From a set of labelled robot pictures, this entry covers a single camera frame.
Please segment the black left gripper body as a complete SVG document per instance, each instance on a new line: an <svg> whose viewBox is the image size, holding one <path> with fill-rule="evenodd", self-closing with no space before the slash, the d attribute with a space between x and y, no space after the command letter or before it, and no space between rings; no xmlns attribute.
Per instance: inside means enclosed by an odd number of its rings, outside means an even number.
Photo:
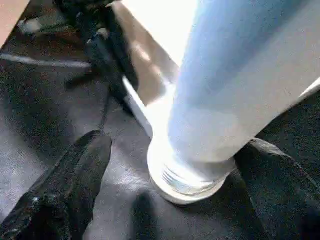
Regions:
<svg viewBox="0 0 320 240"><path fill-rule="evenodd" d="M122 29L115 11L114 0L55 0L55 6L77 29L88 31L105 28L109 31Z"/></svg>

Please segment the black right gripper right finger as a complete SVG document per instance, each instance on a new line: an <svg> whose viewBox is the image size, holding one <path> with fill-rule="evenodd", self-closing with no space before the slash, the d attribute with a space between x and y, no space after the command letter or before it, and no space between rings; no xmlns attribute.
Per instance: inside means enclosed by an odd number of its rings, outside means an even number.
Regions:
<svg viewBox="0 0 320 240"><path fill-rule="evenodd" d="M294 158L264 140L252 139L235 161L271 240L320 238L320 188Z"/></svg>

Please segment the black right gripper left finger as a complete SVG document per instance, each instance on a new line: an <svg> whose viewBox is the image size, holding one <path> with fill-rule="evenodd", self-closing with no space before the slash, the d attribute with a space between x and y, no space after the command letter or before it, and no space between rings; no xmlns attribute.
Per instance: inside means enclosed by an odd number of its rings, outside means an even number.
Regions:
<svg viewBox="0 0 320 240"><path fill-rule="evenodd" d="M19 199L0 225L2 240L81 240L93 220L112 139L101 131L79 138Z"/></svg>

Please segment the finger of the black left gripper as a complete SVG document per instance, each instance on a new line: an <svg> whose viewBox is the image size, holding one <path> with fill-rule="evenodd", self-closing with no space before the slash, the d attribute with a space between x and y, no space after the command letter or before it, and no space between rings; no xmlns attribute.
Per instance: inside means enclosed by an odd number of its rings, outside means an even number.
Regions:
<svg viewBox="0 0 320 240"><path fill-rule="evenodd" d="M89 59L107 80L111 96L130 115L133 114L126 98L129 96L123 78L134 90L139 88L139 79L129 53L129 46L122 29L117 27L107 32L93 26L86 28L86 51Z"/></svg>

